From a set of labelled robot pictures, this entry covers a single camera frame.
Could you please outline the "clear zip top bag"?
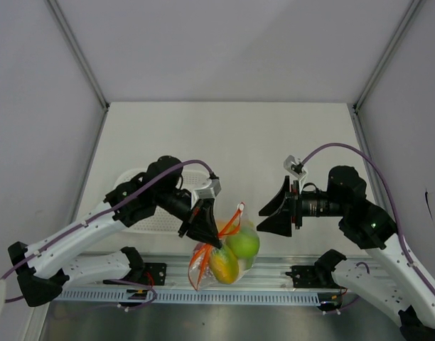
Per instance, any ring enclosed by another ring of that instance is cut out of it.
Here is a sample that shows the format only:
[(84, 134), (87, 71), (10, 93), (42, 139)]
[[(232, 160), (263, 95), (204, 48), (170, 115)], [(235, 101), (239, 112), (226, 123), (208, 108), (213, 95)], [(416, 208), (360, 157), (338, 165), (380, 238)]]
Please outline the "clear zip top bag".
[(188, 280), (195, 291), (216, 283), (232, 285), (254, 265), (261, 242), (254, 223), (249, 219), (246, 205), (238, 204), (228, 220), (217, 221), (221, 248), (199, 243), (188, 265)]

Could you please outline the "green apple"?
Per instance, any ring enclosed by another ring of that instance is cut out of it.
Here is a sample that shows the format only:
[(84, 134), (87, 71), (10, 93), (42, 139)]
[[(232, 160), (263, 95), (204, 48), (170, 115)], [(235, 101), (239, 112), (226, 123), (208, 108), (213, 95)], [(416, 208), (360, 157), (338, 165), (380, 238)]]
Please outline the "green apple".
[(260, 240), (253, 229), (242, 227), (238, 233), (227, 237), (226, 245), (238, 259), (251, 259), (259, 252)]

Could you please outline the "yellow green mango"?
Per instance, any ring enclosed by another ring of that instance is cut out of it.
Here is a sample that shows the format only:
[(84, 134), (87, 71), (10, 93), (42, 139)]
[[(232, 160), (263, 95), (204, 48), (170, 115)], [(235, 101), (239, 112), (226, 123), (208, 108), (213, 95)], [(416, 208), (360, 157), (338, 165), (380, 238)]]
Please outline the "yellow green mango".
[(227, 245), (221, 249), (213, 249), (208, 261), (210, 270), (216, 280), (223, 284), (234, 283), (239, 276), (237, 257)]

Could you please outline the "yellow lemon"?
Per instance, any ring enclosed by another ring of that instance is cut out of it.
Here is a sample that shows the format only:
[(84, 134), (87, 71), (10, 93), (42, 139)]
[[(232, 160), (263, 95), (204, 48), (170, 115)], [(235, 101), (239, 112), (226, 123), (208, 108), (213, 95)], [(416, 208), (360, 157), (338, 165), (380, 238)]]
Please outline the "yellow lemon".
[[(224, 228), (225, 228), (225, 226), (227, 225), (227, 221), (224, 221), (224, 220), (218, 220), (217, 222), (216, 222), (216, 224), (217, 224), (217, 229), (218, 229), (218, 232), (221, 232)], [(226, 232), (227, 233), (231, 233), (236, 227), (237, 227), (237, 225), (238, 225), (238, 222), (233, 222), (227, 229), (226, 229)], [(247, 228), (250, 228), (250, 229), (253, 229), (253, 230), (255, 230), (255, 225), (254, 225), (254, 223), (253, 222), (251, 222), (250, 220), (243, 220), (241, 223), (240, 223), (240, 228), (242, 228), (242, 227), (247, 227)]]

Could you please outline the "white cauliflower with leaves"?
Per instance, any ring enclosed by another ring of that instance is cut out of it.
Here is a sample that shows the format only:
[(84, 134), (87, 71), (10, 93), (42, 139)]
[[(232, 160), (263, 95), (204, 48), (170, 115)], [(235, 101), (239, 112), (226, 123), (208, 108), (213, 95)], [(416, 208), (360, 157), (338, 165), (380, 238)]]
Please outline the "white cauliflower with leaves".
[(254, 263), (255, 258), (249, 258), (249, 259), (238, 259), (238, 266), (240, 273), (249, 271)]

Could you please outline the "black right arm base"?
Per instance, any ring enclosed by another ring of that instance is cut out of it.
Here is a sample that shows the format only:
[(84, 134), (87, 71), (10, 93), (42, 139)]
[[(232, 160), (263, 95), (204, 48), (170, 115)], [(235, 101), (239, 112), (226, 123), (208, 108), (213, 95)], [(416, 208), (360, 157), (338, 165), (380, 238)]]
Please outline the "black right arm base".
[(344, 296), (347, 288), (339, 286), (327, 270), (312, 265), (294, 265), (285, 272), (292, 280), (295, 289), (326, 289), (325, 293), (318, 293), (319, 305), (317, 309), (323, 314), (340, 315), (355, 301), (345, 303)]

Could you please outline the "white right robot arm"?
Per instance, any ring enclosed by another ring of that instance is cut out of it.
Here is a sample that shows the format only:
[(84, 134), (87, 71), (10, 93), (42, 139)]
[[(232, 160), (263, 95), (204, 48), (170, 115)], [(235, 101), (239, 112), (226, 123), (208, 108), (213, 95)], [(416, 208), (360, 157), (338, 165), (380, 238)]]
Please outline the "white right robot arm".
[(406, 340), (435, 340), (435, 280), (420, 275), (423, 266), (405, 241), (395, 221), (366, 197), (366, 182), (350, 166), (328, 173), (326, 190), (307, 190), (303, 166), (287, 164), (279, 192), (260, 211), (264, 221), (257, 231), (291, 237), (305, 217), (339, 217), (339, 229), (371, 256), (395, 283), (390, 288), (377, 280), (368, 266), (353, 264), (331, 249), (306, 274), (299, 266), (287, 272), (298, 287), (344, 287), (376, 307), (400, 329)]

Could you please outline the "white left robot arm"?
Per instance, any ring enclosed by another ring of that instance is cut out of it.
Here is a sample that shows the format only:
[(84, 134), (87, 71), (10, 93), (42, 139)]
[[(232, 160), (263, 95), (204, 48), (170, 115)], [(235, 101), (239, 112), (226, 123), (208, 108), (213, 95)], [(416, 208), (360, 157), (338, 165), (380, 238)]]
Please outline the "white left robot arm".
[(82, 258), (80, 254), (153, 216), (158, 207), (182, 222), (179, 236), (221, 247), (213, 212), (219, 191), (217, 180), (192, 191), (179, 189), (176, 183), (140, 185), (131, 180), (118, 185), (82, 221), (34, 244), (16, 242), (8, 248), (21, 298), (28, 306), (38, 307), (53, 301), (71, 285), (143, 281), (145, 263), (134, 247), (105, 256)]

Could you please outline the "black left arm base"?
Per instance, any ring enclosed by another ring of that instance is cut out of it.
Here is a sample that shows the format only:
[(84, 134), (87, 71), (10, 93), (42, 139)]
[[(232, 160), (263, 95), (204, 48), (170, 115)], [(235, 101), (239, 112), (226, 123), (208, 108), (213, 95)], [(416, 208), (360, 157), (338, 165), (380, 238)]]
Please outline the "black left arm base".
[(131, 270), (120, 281), (136, 284), (136, 288), (126, 290), (128, 302), (119, 303), (121, 307), (135, 308), (143, 305), (148, 300), (150, 290), (141, 288), (140, 285), (154, 288), (164, 286), (166, 278), (166, 263), (147, 263), (143, 270)]

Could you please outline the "white perforated plastic basket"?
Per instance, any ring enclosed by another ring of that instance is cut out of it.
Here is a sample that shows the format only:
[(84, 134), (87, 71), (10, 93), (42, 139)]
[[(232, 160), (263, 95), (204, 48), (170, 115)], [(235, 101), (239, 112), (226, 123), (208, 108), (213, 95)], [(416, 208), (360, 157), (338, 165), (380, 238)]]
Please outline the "white perforated plastic basket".
[[(145, 168), (133, 168), (123, 172), (116, 180), (114, 188), (130, 181), (135, 175), (144, 172)], [(189, 190), (190, 192), (204, 183), (208, 178), (208, 174), (201, 170), (188, 170), (185, 169), (182, 172), (183, 184), (182, 189)], [(181, 226), (181, 221), (168, 214), (162, 208), (157, 208), (155, 214), (151, 217), (141, 220), (136, 224), (132, 225), (130, 228), (124, 230), (126, 233), (132, 234), (178, 234), (178, 230)]]

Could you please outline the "aluminium rail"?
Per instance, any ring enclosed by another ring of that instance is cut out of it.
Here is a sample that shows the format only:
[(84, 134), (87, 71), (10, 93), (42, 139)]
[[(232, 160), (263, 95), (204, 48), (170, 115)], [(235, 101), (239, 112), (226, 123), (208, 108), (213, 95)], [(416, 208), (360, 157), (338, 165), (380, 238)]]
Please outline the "aluminium rail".
[[(189, 284), (195, 290), (218, 283), (232, 285), (249, 278), (275, 280), (289, 277), (299, 288), (335, 288), (331, 272), (345, 257), (333, 250), (328, 251), (312, 265), (280, 266), (258, 264), (254, 257), (237, 259), (224, 250), (205, 251), (194, 256), (186, 269)], [(82, 257), (63, 265), (45, 270), (32, 266), (34, 276), (55, 288), (78, 286), (96, 281), (114, 283), (116, 280), (162, 286), (166, 283), (167, 264), (146, 263), (137, 250), (123, 248), (113, 254)]]

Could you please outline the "right aluminium frame post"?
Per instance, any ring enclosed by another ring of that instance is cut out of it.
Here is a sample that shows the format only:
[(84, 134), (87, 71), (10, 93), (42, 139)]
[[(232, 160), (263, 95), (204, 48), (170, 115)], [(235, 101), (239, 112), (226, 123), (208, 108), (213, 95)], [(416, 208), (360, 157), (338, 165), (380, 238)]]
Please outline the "right aluminium frame post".
[(407, 8), (402, 14), (402, 17), (399, 20), (398, 24), (395, 26), (395, 29), (390, 36), (390, 39), (384, 47), (374, 68), (372, 69), (370, 76), (365, 83), (365, 86), (361, 90), (357, 100), (353, 105), (353, 110), (356, 114), (358, 114), (359, 111), (362, 109), (364, 103), (366, 103), (369, 96), (377, 86), (377, 83), (384, 75), (385, 70), (388, 68), (398, 48), (401, 46), (402, 41), (406, 38), (409, 29), (412, 27), (425, 3), (425, 0), (409, 1)]

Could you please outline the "aluminium frame post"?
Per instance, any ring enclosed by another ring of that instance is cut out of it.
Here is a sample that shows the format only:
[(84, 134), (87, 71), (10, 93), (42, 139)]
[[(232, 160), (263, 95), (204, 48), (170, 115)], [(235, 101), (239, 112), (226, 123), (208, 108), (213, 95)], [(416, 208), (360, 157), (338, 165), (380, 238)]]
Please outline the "aluminium frame post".
[(82, 51), (82, 48), (72, 30), (71, 25), (69, 24), (59, 1), (56, 0), (45, 0), (44, 1), (46, 7), (48, 8), (50, 15), (52, 16), (55, 24), (58, 27), (67, 47), (70, 50), (73, 58), (77, 66), (79, 67), (81, 73), (83, 74), (86, 82), (90, 86), (91, 90), (94, 93), (97, 101), (99, 102), (101, 108), (107, 110), (109, 107), (109, 102), (105, 98), (105, 95), (100, 87), (97, 78), (89, 64), (85, 54)]
[(395, 26), (395, 29), (390, 36), (390, 39), (384, 47), (374, 68), (372, 69), (370, 76), (365, 83), (365, 86), (361, 90), (357, 100), (353, 105), (353, 110), (356, 114), (358, 114), (359, 111), (362, 109), (364, 103), (366, 103), (369, 96), (377, 86), (377, 83), (384, 75), (385, 70), (388, 68), (398, 48), (401, 46), (402, 41), (406, 38), (409, 29), (412, 27), (425, 3), (425, 0), (409, 1), (407, 8), (402, 14), (402, 17), (399, 20), (398, 24)]

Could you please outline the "left aluminium frame post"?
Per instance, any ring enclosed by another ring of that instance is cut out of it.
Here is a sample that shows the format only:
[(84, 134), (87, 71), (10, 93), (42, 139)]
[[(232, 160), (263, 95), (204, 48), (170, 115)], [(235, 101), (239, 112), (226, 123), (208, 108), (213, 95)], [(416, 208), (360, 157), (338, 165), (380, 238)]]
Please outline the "left aluminium frame post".
[(45, 0), (44, 1), (46, 7), (48, 8), (50, 15), (52, 16), (55, 24), (58, 27), (67, 47), (70, 50), (73, 58), (77, 66), (79, 67), (81, 73), (83, 74), (86, 82), (90, 86), (91, 90), (94, 93), (97, 101), (99, 102), (101, 108), (107, 110), (109, 107), (109, 102), (105, 98), (105, 95), (100, 87), (97, 78), (89, 64), (85, 54), (82, 51), (82, 48), (72, 30), (71, 25), (69, 24), (59, 1), (56, 0)]

